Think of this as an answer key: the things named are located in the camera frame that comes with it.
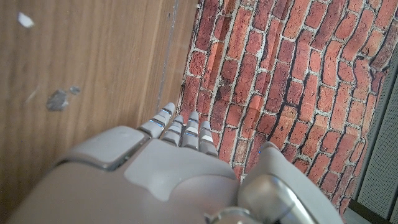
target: gray robotic arm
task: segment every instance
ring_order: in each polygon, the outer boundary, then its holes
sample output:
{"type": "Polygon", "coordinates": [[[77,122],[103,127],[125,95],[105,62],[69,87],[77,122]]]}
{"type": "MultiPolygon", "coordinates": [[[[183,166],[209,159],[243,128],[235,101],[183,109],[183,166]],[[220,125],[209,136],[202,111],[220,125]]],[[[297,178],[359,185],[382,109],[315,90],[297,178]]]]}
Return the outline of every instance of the gray robotic arm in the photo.
{"type": "Polygon", "coordinates": [[[163,133],[174,110],[169,103],[138,129],[118,126],[75,146],[9,223],[342,223],[272,143],[239,186],[197,112],[163,133]]]}

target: white paint chip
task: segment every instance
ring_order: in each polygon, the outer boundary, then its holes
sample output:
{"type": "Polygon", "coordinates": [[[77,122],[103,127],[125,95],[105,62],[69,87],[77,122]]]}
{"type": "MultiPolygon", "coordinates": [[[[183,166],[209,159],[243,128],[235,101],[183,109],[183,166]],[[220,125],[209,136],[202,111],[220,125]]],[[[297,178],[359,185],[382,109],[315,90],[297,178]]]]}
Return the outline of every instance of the white paint chip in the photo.
{"type": "Polygon", "coordinates": [[[21,12],[18,13],[18,21],[25,28],[31,28],[35,24],[29,16],[21,12]]]}

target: robot finger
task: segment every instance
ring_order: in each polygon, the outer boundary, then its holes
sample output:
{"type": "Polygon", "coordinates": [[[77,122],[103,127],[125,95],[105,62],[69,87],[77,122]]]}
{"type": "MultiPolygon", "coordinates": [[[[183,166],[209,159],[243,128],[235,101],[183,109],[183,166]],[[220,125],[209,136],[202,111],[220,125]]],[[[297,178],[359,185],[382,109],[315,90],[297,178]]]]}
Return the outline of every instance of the robot finger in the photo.
{"type": "Polygon", "coordinates": [[[174,118],[172,125],[164,133],[162,140],[171,143],[174,146],[178,146],[181,138],[182,130],[182,116],[178,115],[174,118]]]}
{"type": "Polygon", "coordinates": [[[202,122],[199,133],[199,151],[209,156],[218,157],[210,130],[210,123],[208,121],[202,122]]]}
{"type": "Polygon", "coordinates": [[[164,128],[170,121],[175,111],[173,103],[167,103],[152,119],[139,127],[140,130],[149,134],[152,138],[159,138],[164,128]]]}
{"type": "Polygon", "coordinates": [[[193,111],[189,116],[187,126],[182,135],[181,147],[189,147],[198,150],[198,120],[198,112],[193,111]]]}

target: brick wall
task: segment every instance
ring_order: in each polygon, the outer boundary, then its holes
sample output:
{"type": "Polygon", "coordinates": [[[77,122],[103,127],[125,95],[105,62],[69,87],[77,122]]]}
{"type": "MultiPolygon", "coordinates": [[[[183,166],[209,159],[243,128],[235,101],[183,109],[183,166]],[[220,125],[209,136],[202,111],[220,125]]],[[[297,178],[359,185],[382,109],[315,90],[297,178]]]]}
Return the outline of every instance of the brick wall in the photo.
{"type": "Polygon", "coordinates": [[[239,178],[275,143],[342,212],[398,41],[396,0],[200,1],[179,103],[239,178]]]}

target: wooden wall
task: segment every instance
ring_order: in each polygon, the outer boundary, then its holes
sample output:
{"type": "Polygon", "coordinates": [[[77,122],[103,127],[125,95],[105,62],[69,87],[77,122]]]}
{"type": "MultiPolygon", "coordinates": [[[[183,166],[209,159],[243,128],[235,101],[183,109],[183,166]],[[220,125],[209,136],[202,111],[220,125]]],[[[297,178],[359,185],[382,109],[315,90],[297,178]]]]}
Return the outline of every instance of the wooden wall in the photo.
{"type": "Polygon", "coordinates": [[[196,3],[0,3],[0,222],[73,145],[120,124],[137,127],[177,102],[196,3]],[[35,25],[20,25],[18,12],[35,25]],[[81,93],[48,111],[48,97],[72,85],[81,93]]]}

